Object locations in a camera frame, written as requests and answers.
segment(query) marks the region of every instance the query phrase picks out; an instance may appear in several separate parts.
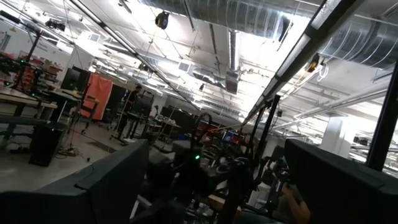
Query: wooden table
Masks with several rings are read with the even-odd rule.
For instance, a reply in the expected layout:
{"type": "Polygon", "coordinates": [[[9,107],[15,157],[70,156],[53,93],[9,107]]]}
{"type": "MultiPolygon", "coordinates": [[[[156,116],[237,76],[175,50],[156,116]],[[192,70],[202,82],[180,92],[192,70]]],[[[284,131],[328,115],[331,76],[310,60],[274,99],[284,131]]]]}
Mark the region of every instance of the wooden table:
{"type": "MultiPolygon", "coordinates": [[[[40,119],[49,119],[52,110],[57,108],[55,103],[43,102],[34,97],[26,95],[18,90],[12,88],[0,87],[0,100],[7,102],[13,102],[17,104],[17,108],[14,111],[13,116],[21,116],[25,106],[38,106],[40,113],[40,119]]],[[[14,132],[16,124],[9,124],[7,127],[7,133],[3,137],[2,146],[5,146],[14,132]]]]}
{"type": "Polygon", "coordinates": [[[51,109],[57,108],[57,105],[55,103],[49,103],[49,102],[40,103],[38,99],[26,95],[25,93],[20,92],[18,90],[14,90],[12,88],[0,88],[0,100],[11,101],[15,103],[23,103],[29,106],[40,105],[45,108],[51,108],[51,109]]]}

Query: monitor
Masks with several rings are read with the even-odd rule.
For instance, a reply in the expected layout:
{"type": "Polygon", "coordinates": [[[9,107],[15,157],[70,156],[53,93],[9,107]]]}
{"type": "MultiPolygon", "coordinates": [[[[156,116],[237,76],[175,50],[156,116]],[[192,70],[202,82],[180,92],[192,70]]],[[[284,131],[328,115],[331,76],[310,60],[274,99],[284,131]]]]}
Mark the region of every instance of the monitor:
{"type": "Polygon", "coordinates": [[[79,81],[80,72],[68,68],[65,78],[63,78],[61,88],[64,90],[75,90],[79,81]]]}
{"type": "Polygon", "coordinates": [[[90,79],[91,73],[89,71],[80,69],[76,66],[73,66],[72,69],[79,72],[79,78],[76,83],[76,89],[77,89],[77,91],[83,92],[85,90],[85,88],[87,87],[88,80],[90,79]]]}
{"type": "Polygon", "coordinates": [[[279,160],[284,156],[284,148],[282,146],[276,146],[272,152],[271,158],[273,160],[279,160]]]}
{"type": "Polygon", "coordinates": [[[152,109],[152,102],[145,98],[136,98],[134,104],[131,107],[133,113],[141,114],[143,116],[149,116],[152,109]]]}

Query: metal frame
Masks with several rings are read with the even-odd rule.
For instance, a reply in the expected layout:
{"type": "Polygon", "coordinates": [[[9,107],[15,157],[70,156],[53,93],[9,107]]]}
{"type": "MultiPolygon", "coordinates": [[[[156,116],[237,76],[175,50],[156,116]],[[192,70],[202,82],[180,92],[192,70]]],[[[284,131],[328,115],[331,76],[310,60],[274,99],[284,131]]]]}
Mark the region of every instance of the metal frame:
{"type": "Polygon", "coordinates": [[[279,100],[280,100],[280,96],[279,95],[276,95],[274,97],[274,100],[272,100],[272,106],[271,106],[271,109],[269,110],[269,114],[268,114],[268,118],[267,118],[267,121],[266,121],[266,125],[264,126],[264,129],[262,130],[260,142],[259,142],[259,145],[258,145],[257,150],[256,150],[256,155],[254,156],[254,164],[255,164],[255,166],[257,166],[257,164],[260,161],[260,158],[261,158],[261,156],[264,153],[264,150],[266,148],[266,139],[268,137],[268,134],[269,134],[269,131],[270,131],[270,128],[271,128],[271,124],[272,124],[272,120],[274,118],[276,108],[277,108],[277,106],[279,104],[279,100]]]}
{"type": "Polygon", "coordinates": [[[323,22],[322,17],[327,16],[328,8],[333,7],[333,2],[326,0],[321,4],[244,123],[247,123],[263,107],[265,101],[271,100],[363,2],[364,0],[341,0],[323,22]]]}
{"type": "Polygon", "coordinates": [[[366,166],[382,171],[390,148],[398,118],[398,63],[394,67],[390,84],[384,97],[372,143],[366,158],[366,166]]]}

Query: red curtain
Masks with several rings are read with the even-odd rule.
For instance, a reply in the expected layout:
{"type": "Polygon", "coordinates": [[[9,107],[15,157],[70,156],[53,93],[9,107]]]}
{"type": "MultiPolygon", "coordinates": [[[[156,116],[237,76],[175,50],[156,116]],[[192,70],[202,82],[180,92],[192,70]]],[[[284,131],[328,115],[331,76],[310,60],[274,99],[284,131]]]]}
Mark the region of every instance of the red curtain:
{"type": "MultiPolygon", "coordinates": [[[[88,83],[90,84],[90,87],[88,88],[87,96],[95,97],[96,100],[99,101],[93,119],[101,120],[104,115],[105,106],[108,103],[109,96],[111,94],[113,83],[111,80],[102,78],[95,73],[91,73],[88,83]]],[[[94,102],[85,101],[84,106],[93,108],[94,104],[94,102]]],[[[80,110],[80,113],[83,116],[90,117],[90,114],[87,111],[80,110]]]]}

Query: equipment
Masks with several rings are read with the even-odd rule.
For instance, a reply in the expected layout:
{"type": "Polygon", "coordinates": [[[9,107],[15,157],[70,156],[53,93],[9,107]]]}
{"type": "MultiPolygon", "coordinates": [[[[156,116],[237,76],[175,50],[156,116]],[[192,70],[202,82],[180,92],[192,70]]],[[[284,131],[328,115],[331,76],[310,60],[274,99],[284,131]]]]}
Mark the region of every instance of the equipment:
{"type": "Polygon", "coordinates": [[[35,192],[3,192],[0,223],[129,223],[148,155],[140,140],[35,192]]]}
{"type": "Polygon", "coordinates": [[[76,71],[72,68],[68,68],[67,74],[62,81],[61,89],[64,90],[75,90],[78,82],[79,82],[80,72],[76,71]]]}
{"type": "Polygon", "coordinates": [[[311,223],[396,222],[397,179],[295,139],[285,157],[311,223]]]}
{"type": "Polygon", "coordinates": [[[50,123],[46,126],[36,127],[30,142],[30,164],[47,167],[57,154],[67,125],[50,123]]]}
{"type": "Polygon", "coordinates": [[[45,26],[47,26],[50,29],[58,29],[62,32],[65,31],[65,24],[61,23],[60,21],[56,21],[54,19],[49,19],[47,22],[45,22],[45,26]]]}
{"type": "Polygon", "coordinates": [[[161,12],[157,15],[155,18],[155,23],[157,27],[160,27],[161,29],[166,29],[167,24],[169,24],[169,13],[167,12],[161,12]]]}

